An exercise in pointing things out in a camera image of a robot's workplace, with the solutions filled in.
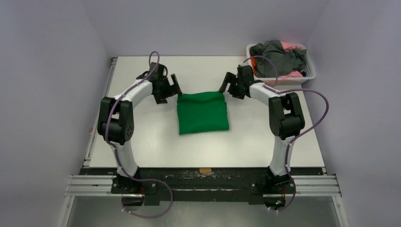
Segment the green t shirt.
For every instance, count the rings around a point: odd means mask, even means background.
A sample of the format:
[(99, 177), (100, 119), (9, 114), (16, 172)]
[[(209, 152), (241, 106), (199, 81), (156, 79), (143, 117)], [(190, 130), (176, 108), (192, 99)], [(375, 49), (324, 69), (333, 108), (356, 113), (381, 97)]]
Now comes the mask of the green t shirt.
[(178, 96), (177, 116), (180, 135), (230, 129), (225, 96), (217, 91)]

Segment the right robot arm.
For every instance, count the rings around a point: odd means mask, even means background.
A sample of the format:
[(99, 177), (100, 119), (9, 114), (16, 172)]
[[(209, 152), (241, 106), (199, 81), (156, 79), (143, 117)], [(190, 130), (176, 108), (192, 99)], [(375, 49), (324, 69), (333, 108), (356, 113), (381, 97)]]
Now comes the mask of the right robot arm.
[(219, 88), (220, 93), (225, 91), (234, 98), (244, 99), (247, 96), (268, 107), (269, 127), (275, 139), (265, 185), (270, 192), (278, 192), (291, 179), (293, 140), (305, 127), (298, 94), (285, 94), (261, 80), (255, 80), (251, 66), (238, 66), (236, 74), (227, 72)]

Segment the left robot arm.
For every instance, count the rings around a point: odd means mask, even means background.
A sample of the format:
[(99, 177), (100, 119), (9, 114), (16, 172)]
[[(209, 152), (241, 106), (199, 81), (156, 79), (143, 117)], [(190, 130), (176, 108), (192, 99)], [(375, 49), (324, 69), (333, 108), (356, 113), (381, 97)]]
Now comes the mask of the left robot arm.
[(103, 97), (100, 104), (97, 133), (111, 147), (117, 163), (117, 174), (113, 189), (136, 193), (143, 188), (131, 147), (134, 133), (134, 108), (145, 98), (152, 96), (156, 104), (166, 104), (167, 99), (181, 95), (176, 76), (168, 80), (168, 69), (163, 64), (152, 62), (149, 70), (139, 75), (126, 90), (114, 97)]

